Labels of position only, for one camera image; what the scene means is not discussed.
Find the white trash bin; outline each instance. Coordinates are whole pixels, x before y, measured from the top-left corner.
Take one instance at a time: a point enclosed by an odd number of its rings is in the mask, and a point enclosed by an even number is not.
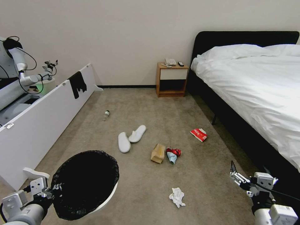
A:
[[[41,95],[44,96],[56,87],[54,81],[55,81],[54,77],[52,78],[52,80],[43,80],[44,88],[41,81],[37,82],[35,85],[37,86],[38,92],[40,92],[43,88]]]

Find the nightstand drawer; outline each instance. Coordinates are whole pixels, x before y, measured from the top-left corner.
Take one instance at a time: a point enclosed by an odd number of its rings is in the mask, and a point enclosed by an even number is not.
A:
[[[188,69],[161,69],[161,80],[185,80],[187,78]]]

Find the plastic water bottle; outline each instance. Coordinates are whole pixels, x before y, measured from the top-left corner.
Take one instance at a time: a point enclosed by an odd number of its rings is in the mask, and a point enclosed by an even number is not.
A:
[[[105,121],[108,116],[109,116],[109,110],[106,110],[103,116],[103,121]]]

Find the red packet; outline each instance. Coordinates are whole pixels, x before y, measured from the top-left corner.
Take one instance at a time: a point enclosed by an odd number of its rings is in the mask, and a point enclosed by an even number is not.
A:
[[[190,133],[201,142],[203,142],[207,138],[207,134],[202,128],[193,129],[190,131]]]

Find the nightstand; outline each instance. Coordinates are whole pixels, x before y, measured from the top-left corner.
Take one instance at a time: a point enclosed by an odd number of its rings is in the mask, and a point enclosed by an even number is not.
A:
[[[167,68],[157,63],[156,93],[158,97],[183,97],[187,84],[188,66]]]

